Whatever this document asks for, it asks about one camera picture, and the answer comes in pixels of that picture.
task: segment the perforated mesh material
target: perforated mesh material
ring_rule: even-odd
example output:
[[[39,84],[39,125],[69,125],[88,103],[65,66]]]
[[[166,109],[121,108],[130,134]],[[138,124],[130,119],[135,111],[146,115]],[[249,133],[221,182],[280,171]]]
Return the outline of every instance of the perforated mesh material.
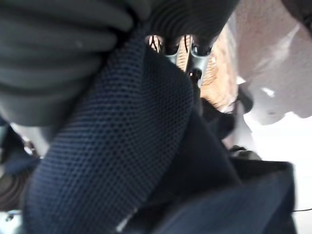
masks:
[[[146,49],[143,30],[115,51],[34,173],[32,234],[102,234],[152,192],[192,109],[187,77]]]

